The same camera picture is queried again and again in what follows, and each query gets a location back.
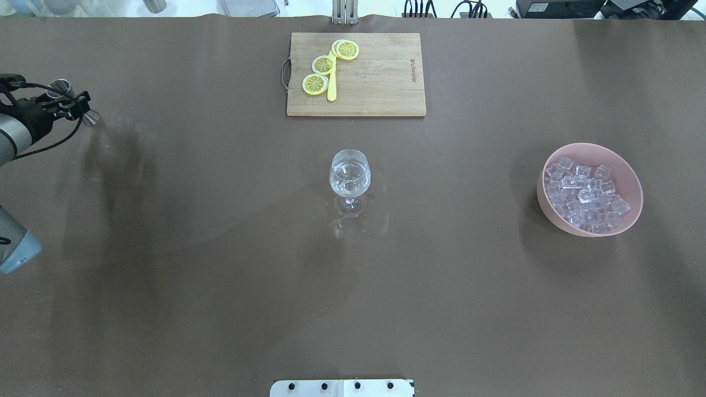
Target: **wine glass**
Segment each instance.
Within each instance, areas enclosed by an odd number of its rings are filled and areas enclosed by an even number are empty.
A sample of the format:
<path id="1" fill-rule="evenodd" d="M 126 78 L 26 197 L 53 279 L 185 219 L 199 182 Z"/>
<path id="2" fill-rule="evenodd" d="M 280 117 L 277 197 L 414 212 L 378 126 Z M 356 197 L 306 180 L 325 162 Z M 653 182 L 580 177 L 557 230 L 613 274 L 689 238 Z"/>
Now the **wine glass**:
<path id="1" fill-rule="evenodd" d="M 341 150 L 333 156 L 328 181 L 337 194 L 336 211 L 346 218 L 360 215 L 366 202 L 363 193 L 370 187 L 368 158 L 360 150 Z"/>

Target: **yellow knife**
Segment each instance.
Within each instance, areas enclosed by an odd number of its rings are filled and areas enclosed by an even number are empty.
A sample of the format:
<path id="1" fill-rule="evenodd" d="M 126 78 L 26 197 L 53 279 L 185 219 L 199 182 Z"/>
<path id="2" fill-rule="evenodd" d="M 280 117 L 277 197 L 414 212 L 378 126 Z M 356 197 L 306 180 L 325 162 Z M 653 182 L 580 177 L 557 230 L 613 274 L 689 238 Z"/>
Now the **yellow knife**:
<path id="1" fill-rule="evenodd" d="M 328 90 L 326 91 L 326 99 L 329 102 L 336 100 L 338 93 L 336 92 L 336 54 L 332 51 L 328 52 L 328 56 L 333 58 L 333 66 L 331 67 L 331 73 L 328 75 Z"/>

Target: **glass base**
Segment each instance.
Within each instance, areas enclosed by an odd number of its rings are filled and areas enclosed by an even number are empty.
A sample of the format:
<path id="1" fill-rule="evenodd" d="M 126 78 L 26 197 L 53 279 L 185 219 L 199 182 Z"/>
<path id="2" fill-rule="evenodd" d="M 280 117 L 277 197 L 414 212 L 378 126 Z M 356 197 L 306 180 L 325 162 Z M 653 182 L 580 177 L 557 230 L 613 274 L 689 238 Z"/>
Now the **glass base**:
<path id="1" fill-rule="evenodd" d="M 359 217 L 365 208 L 365 203 L 366 199 L 364 194 L 349 199 L 340 196 L 336 196 L 336 198 L 333 199 L 333 206 L 336 208 L 336 212 L 343 218 Z"/>

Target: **wooden cutting board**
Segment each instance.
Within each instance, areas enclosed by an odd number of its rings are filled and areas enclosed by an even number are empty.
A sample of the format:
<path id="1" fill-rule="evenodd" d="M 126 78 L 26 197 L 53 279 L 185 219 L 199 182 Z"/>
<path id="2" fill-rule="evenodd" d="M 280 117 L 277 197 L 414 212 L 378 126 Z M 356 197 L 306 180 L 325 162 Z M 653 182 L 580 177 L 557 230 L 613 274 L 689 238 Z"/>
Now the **wooden cutting board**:
<path id="1" fill-rule="evenodd" d="M 301 89 L 313 73 L 311 62 L 328 55 L 331 43 L 353 40 L 360 54 L 337 59 L 338 98 L 308 95 Z M 424 116 L 424 69 L 419 33 L 292 33 L 289 116 Z"/>

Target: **bowl of ice cubes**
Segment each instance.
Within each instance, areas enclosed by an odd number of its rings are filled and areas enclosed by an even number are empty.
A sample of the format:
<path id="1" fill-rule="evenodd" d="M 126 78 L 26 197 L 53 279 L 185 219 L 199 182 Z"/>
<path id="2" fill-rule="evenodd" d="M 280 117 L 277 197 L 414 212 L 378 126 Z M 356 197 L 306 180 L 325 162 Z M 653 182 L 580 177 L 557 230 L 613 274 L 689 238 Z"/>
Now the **bowl of ice cubes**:
<path id="1" fill-rule="evenodd" d="M 549 156 L 537 182 L 544 215 L 572 235 L 625 232 L 642 212 L 642 186 L 633 168 L 612 150 L 571 143 Z"/>

